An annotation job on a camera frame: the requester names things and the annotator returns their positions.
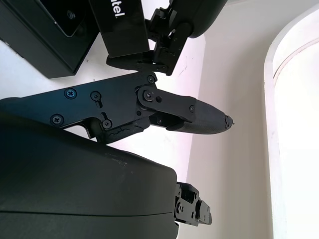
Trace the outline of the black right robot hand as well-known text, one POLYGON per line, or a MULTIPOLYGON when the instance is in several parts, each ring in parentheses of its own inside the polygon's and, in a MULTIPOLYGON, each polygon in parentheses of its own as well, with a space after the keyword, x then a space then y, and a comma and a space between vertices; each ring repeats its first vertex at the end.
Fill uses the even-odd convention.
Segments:
POLYGON ((151 125, 217 134, 233 119, 132 73, 0 102, 3 239, 174 239, 211 224, 210 207, 176 172, 110 144, 151 125))

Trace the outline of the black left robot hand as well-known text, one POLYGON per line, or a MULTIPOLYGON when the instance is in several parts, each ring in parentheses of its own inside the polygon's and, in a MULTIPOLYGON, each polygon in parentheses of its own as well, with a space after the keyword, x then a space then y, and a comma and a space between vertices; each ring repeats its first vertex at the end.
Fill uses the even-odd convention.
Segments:
POLYGON ((167 8, 155 9, 145 21, 148 39, 155 48, 128 56, 108 57, 109 66, 172 75, 188 38, 201 36, 225 6, 224 0, 171 0, 167 8))

